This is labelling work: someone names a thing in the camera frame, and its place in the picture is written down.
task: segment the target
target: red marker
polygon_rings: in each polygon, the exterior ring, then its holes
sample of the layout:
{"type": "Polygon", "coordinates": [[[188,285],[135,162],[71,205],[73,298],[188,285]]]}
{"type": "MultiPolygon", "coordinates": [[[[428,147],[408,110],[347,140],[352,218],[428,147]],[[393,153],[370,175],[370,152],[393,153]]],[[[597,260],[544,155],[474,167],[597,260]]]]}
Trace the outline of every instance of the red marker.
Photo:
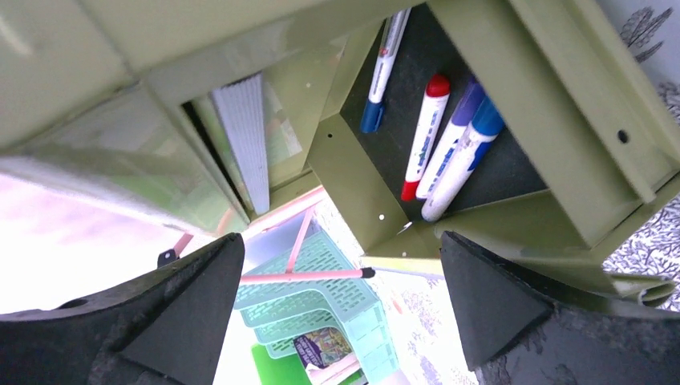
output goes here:
{"type": "Polygon", "coordinates": [[[427,84],[423,105],[420,107],[413,146],[408,158],[406,177],[402,188],[402,201],[415,199],[415,190],[425,173],[432,145],[442,122],[444,108],[451,94],[451,84],[442,75],[434,75],[427,84]]]}

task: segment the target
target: red marker cap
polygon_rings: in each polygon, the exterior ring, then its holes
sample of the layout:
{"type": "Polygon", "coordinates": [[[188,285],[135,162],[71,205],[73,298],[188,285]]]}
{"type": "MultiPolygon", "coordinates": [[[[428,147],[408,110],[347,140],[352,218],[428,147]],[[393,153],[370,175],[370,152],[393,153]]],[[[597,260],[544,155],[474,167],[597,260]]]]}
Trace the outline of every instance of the red marker cap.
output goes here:
{"type": "Polygon", "coordinates": [[[425,89],[425,95],[431,98],[440,98],[451,93],[451,83],[443,75],[432,76],[425,89]]]}
{"type": "Polygon", "coordinates": [[[404,182],[404,186],[402,187],[402,201],[408,202],[415,199],[415,190],[418,188],[419,183],[420,181],[404,182]]]}

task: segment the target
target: purple marker cap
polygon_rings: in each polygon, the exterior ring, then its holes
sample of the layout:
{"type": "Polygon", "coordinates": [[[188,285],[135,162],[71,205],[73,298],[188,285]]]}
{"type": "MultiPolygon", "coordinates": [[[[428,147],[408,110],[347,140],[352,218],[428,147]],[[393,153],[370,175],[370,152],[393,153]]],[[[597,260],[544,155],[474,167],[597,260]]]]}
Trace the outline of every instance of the purple marker cap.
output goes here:
{"type": "Polygon", "coordinates": [[[482,104],[482,100],[486,97],[486,92],[474,76],[470,78],[467,85],[463,96],[455,106],[453,115],[451,115],[451,123],[456,126],[467,126],[477,112],[477,108],[482,104]]]}

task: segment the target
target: marker cap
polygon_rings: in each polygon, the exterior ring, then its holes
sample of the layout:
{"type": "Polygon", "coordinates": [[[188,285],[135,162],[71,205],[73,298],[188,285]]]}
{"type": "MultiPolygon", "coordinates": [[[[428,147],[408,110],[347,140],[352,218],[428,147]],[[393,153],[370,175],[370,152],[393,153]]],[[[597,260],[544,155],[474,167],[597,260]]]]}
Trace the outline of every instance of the marker cap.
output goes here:
{"type": "Polygon", "coordinates": [[[363,116],[361,122],[361,130],[364,134],[370,134],[372,132],[378,131],[380,123],[383,120],[383,112],[385,107],[382,103],[372,103],[371,101],[366,102],[366,106],[363,109],[363,116]]]}
{"type": "Polygon", "coordinates": [[[467,82],[467,85],[451,116],[451,123],[456,126],[465,127],[470,124],[470,120],[486,96],[482,85],[474,77],[467,82]]]}
{"type": "Polygon", "coordinates": [[[404,182],[402,187],[402,201],[408,202],[415,199],[415,190],[418,189],[418,184],[420,181],[416,182],[404,182]]]}
{"type": "Polygon", "coordinates": [[[425,88],[425,95],[431,98],[441,98],[451,93],[451,82],[445,76],[436,74],[432,76],[425,88]]]}
{"type": "Polygon", "coordinates": [[[484,98],[480,109],[472,118],[472,127],[478,133],[486,136],[496,136],[505,127],[503,118],[500,117],[500,113],[488,96],[484,98]]]}

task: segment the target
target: green plastic basket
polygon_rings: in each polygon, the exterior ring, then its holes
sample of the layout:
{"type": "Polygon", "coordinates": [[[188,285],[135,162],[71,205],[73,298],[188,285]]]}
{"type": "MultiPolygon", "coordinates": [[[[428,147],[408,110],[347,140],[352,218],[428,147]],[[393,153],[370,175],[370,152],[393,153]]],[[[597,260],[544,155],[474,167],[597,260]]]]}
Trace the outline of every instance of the green plastic basket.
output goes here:
{"type": "MultiPolygon", "coordinates": [[[[287,251],[246,275],[281,274],[289,256],[287,251]]],[[[353,268],[328,235],[319,232],[304,240],[293,271],[353,268]]],[[[369,382],[399,369],[383,305],[365,280],[241,286],[234,309],[241,311],[273,359],[295,354],[293,338],[332,326],[346,336],[369,382]]]]}

